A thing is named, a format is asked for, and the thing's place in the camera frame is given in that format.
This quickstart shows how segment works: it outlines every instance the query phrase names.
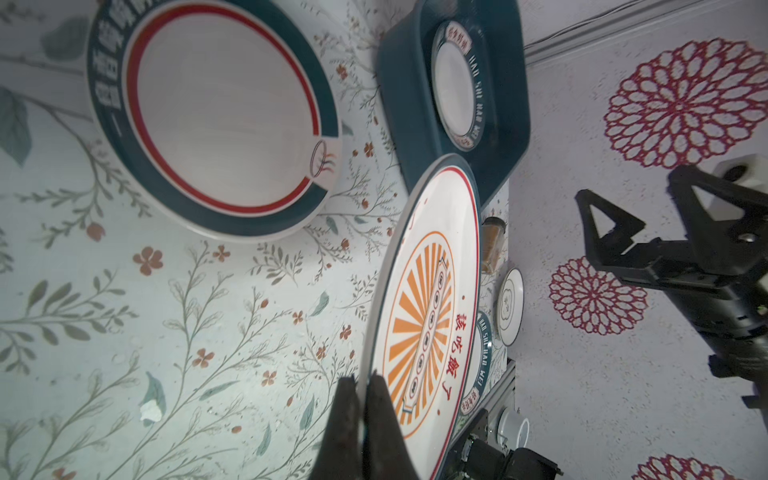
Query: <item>flower print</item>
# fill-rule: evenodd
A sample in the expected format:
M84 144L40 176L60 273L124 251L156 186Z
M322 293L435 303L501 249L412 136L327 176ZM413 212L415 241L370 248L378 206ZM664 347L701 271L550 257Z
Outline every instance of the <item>flower print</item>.
M272 385L273 383L275 383L276 376L277 376L277 371L270 373L270 371L267 370L266 372L264 372L264 375L263 375L264 380L261 381L261 386Z
M141 255L136 253L134 255L134 262L141 265L139 271L146 276L152 274L152 270L163 268L163 262L160 259L163 258L163 252L155 250L152 247L144 247L141 250Z
M339 74L339 78L342 80L346 80L348 77L348 74L346 73L346 67L344 65L339 64L339 66L336 67L336 73Z
M200 366L201 369L204 369L208 366L208 361L211 360L214 357L214 353L205 353L205 349L199 349L197 351L197 358L192 360L192 366Z
M66 470L63 468L57 468L53 471L52 476L53 478L56 478L56 480L72 480L75 475L77 475L77 472L69 472L68 474L64 474Z
M634 328L648 307L647 292L598 272L587 257L560 265L549 283L549 299L560 317L587 333L607 335Z
M107 232L104 230L104 227L96 222L91 223L88 225L88 228L85 229L85 234L88 235L94 242L101 241L101 238L106 233Z
M736 480L721 467L707 465L695 458L679 458L666 455L663 458L650 457L647 462L637 466L637 473L632 480Z
M224 245L219 245L219 251L213 252L214 258L219 259L220 262L225 261L225 259L230 255L229 252L224 251Z
M637 67L610 102L605 134L626 161L698 164L768 117L766 54L744 41L690 41Z

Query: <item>small plate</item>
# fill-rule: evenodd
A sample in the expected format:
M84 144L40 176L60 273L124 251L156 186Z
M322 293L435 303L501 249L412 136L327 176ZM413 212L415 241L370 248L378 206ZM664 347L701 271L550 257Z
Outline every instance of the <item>small plate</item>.
M510 346L518 338L522 317L523 276L520 270L513 268L504 278L496 304L498 334L506 346Z
M488 382L488 372L491 370L491 354L493 353L493 334L491 321L485 313L478 311L475 322L475 341L472 342L472 356L469 358L467 379L474 383L462 397L462 415L470 415L475 411L485 384Z
M440 157L403 209L374 292L360 372L387 381L420 478L439 474L464 392L475 336L479 224L472 171L457 154ZM366 388L359 383L361 403Z
M310 44L272 2L118 2L88 40L104 136L165 213L214 238L284 237L339 176L340 119Z
M445 22L432 46L432 94L440 121L461 151L473 149L485 128L482 74L464 26Z

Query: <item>plate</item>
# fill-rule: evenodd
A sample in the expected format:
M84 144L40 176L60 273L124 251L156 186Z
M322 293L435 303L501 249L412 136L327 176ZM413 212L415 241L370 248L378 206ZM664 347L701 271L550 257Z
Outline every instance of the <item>plate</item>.
M510 346L520 332L523 317L523 276L520 270L509 270L498 293L496 322L498 334L506 346Z
M135 184L210 237L284 237L339 176L340 119L310 44L272 2L107 0L88 93Z
M488 382L488 372L491 370L491 354L493 353L493 335L491 321L485 313L478 311L475 322L475 341L472 342L472 356L469 358L467 379L472 387L462 397L462 415L470 415L475 411L485 384Z
M457 154L440 157L411 193L387 248L360 366L363 378L378 373L387 382L420 478L438 475L459 412L475 336L479 242L472 171Z
M474 148L485 127L482 74L475 43L453 20L437 30L432 46L432 94L451 142L461 151Z

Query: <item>table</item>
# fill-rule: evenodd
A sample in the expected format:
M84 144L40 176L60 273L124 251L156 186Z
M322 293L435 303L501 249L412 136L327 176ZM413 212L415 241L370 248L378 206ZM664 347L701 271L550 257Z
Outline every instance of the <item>table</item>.
M134 190L85 97L97 2L67 3L0 8L0 468L308 476L407 198L373 58L412 2L278 2L330 79L345 170L309 226L257 245L185 230ZM488 215L508 217L507 187ZM506 260L482 277L491 319ZM494 339L486 392L505 367Z

